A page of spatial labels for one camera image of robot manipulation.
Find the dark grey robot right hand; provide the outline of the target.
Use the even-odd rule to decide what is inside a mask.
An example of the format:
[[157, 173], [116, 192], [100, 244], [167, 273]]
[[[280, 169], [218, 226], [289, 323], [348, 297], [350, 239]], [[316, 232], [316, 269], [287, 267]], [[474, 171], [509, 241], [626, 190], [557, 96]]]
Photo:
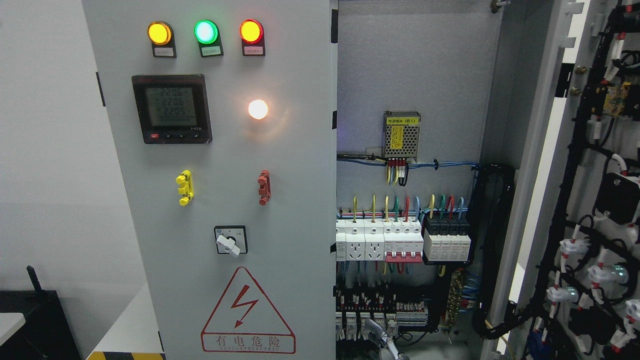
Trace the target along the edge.
[[394, 343], [393, 337], [378, 325], [372, 319], [365, 321], [365, 330], [363, 331], [366, 337], [378, 348], [379, 360], [409, 360], [409, 356], [400, 352]]

